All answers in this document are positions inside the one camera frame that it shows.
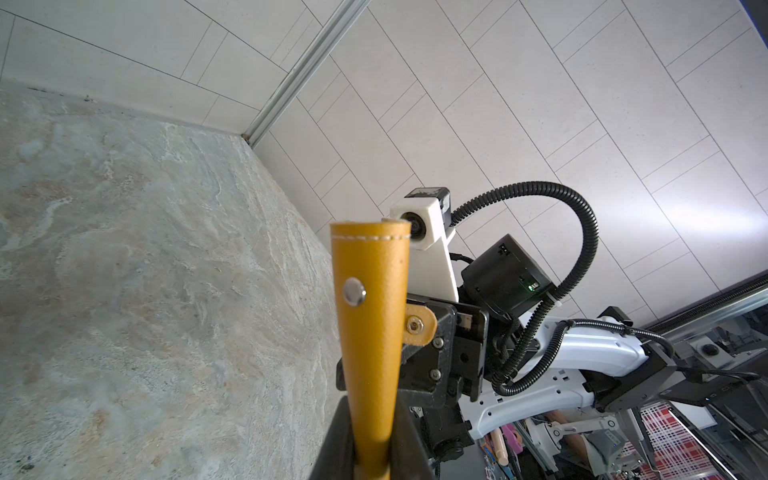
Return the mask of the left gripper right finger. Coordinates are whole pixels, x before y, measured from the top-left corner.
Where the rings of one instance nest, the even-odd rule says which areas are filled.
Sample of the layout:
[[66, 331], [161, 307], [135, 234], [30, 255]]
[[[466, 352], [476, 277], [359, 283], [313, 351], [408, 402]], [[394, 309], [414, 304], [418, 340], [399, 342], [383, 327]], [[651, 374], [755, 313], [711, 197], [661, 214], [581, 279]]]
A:
[[405, 405], [395, 407], [390, 438], [390, 478], [434, 480], [435, 475], [413, 416]]

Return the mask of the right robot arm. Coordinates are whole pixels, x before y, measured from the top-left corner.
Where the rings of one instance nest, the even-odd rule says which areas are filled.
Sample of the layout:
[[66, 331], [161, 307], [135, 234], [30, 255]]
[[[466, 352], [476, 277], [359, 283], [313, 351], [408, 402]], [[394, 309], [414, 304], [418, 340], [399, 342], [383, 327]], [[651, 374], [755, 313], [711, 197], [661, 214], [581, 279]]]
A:
[[674, 375], [716, 390], [757, 378], [682, 365], [663, 337], [606, 314], [547, 318], [519, 377], [500, 393], [490, 382], [491, 357], [504, 327], [486, 310], [414, 295], [406, 312], [398, 397], [421, 410], [422, 439], [437, 462], [518, 422], [548, 472], [564, 439], [578, 435], [594, 474], [626, 473], [654, 462], [640, 409], [672, 398]]

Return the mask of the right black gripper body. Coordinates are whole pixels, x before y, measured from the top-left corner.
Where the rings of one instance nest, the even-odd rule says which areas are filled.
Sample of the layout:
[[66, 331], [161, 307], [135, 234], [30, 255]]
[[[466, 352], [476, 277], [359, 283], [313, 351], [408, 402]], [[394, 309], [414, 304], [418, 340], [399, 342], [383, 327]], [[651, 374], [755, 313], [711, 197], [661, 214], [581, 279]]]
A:
[[424, 296], [407, 298], [406, 332], [411, 318], [436, 331], [424, 345], [405, 343], [397, 405], [405, 405], [413, 416], [431, 468], [456, 460], [475, 441], [471, 422], [462, 417], [458, 401], [479, 397], [484, 376], [489, 316], [486, 310]]

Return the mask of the yellow leather card holder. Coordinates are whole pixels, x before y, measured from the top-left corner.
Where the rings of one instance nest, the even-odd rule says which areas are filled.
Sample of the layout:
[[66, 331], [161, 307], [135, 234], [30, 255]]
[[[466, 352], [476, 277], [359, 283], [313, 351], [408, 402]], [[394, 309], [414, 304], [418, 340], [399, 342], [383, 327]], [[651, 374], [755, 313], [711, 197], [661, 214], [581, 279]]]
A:
[[411, 223], [331, 225], [334, 293], [357, 479], [388, 479], [406, 325]]

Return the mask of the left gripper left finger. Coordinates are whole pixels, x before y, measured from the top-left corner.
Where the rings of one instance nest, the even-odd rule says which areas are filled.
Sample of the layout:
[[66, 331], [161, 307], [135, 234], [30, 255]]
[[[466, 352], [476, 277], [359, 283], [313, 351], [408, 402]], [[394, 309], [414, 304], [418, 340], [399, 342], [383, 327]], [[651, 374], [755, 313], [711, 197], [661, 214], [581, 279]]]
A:
[[348, 397], [340, 399], [310, 480], [353, 480], [355, 446]]

